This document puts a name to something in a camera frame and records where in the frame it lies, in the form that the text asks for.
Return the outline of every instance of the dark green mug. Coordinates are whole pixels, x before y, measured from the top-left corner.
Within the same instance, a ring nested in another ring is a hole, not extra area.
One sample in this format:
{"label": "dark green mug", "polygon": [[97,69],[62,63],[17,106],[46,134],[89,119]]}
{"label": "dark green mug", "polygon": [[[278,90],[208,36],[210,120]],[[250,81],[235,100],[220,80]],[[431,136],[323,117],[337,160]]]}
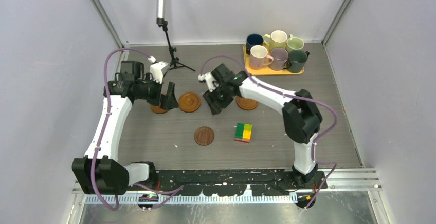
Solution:
{"label": "dark green mug", "polygon": [[289,53],[289,62],[290,68],[288,71],[292,73],[299,73],[306,64],[307,59],[309,58],[309,52],[304,52],[303,50],[293,50]]}

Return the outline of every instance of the stack of blocks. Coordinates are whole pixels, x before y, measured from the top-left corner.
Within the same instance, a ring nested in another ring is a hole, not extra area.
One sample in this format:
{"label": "stack of blocks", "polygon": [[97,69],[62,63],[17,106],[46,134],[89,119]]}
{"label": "stack of blocks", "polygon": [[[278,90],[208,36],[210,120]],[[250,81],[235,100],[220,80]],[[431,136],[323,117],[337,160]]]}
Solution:
{"label": "stack of blocks", "polygon": [[251,125],[238,123],[234,140],[243,143],[249,143],[251,139]]}

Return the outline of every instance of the gray wood surface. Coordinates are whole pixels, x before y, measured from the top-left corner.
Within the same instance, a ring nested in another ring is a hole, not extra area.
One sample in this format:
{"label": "gray wood surface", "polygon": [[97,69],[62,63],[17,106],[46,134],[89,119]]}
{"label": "gray wood surface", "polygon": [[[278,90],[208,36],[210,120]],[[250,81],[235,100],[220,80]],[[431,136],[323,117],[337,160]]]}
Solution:
{"label": "gray wood surface", "polygon": [[[139,49],[169,62],[167,47]],[[325,52],[321,44],[306,44],[304,50],[311,54],[303,74],[259,78],[284,89],[306,89],[314,99],[331,105],[338,112],[339,121],[335,129],[318,140],[316,158],[322,162],[338,162],[339,167],[360,167]],[[198,82],[199,70],[207,59],[222,54],[242,60],[242,45],[178,46],[176,56],[180,62],[197,72],[186,68],[172,70],[165,82],[175,83],[177,98],[188,91],[201,96],[207,86]],[[129,54],[129,60],[144,62],[146,69],[149,66],[146,58],[135,52]],[[235,73],[241,70],[232,60],[220,58],[210,62],[205,71],[213,70],[220,63],[225,63]],[[332,124],[333,115],[323,107],[319,109],[324,117],[321,124],[321,130],[324,130]],[[234,141],[238,122],[253,125],[249,144]],[[194,141],[194,132],[201,126],[208,126],[215,132],[215,139],[208,146],[200,146]],[[276,168],[293,165],[294,149],[293,142],[285,136],[281,115],[263,104],[252,111],[244,111],[234,101],[219,115],[213,116],[202,98],[200,108],[194,113],[173,109],[158,115],[150,110],[146,101],[137,100],[124,125],[118,158],[123,165],[152,161],[158,169]]]}

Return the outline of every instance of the pink mug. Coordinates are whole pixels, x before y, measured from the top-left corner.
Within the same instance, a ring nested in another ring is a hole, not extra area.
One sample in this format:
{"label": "pink mug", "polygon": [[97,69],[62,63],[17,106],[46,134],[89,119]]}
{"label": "pink mug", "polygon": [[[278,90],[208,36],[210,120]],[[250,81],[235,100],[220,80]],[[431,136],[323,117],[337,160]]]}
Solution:
{"label": "pink mug", "polygon": [[268,49],[261,45],[255,45],[250,49],[250,61],[248,64],[254,70],[271,65],[274,58],[268,55]]}

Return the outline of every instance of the tripod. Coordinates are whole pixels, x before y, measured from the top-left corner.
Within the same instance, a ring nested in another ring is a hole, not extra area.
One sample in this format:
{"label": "tripod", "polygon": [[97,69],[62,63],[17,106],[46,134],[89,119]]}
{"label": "tripod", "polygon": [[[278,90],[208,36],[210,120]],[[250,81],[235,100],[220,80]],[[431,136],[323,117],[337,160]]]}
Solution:
{"label": "tripod", "polygon": [[170,69],[168,69],[168,71],[173,70],[173,69],[182,68],[182,67],[186,67],[187,69],[189,69],[191,71],[195,71],[191,67],[189,67],[183,63],[180,63],[179,62],[180,59],[178,57],[174,57],[174,52],[177,52],[177,48],[174,48],[171,46],[170,38],[168,37],[168,22],[165,21],[163,18],[158,18],[157,25],[159,27],[162,27],[163,31],[165,32],[165,36],[167,37],[168,50],[170,51],[170,55],[171,55]]}

